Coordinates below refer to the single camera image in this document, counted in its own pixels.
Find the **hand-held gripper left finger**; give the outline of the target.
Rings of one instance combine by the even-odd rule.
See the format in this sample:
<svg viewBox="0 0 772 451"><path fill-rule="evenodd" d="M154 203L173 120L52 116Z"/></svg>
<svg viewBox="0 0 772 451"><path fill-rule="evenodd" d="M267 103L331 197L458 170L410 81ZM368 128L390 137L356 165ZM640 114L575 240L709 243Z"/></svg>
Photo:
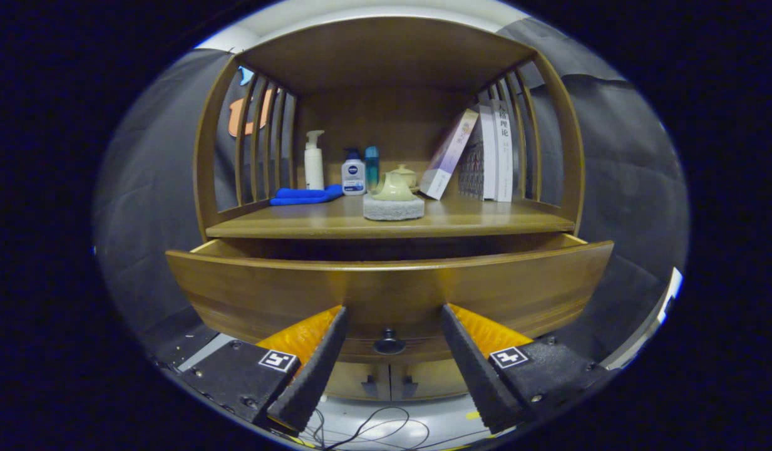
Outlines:
<svg viewBox="0 0 772 451"><path fill-rule="evenodd" d="M257 427L298 434L325 390L348 329L348 311L335 306L256 345L232 340L177 379L200 396Z"/></svg>

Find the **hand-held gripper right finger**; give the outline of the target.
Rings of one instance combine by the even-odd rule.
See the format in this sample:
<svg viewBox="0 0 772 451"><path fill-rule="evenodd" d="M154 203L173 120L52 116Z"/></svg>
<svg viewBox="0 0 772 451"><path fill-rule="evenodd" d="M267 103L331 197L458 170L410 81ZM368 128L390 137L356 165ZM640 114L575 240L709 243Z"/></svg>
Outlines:
<svg viewBox="0 0 772 451"><path fill-rule="evenodd" d="M446 304L442 330L466 387L492 433L544 423L599 391L600 363L549 337L529 337L472 311Z"/></svg>

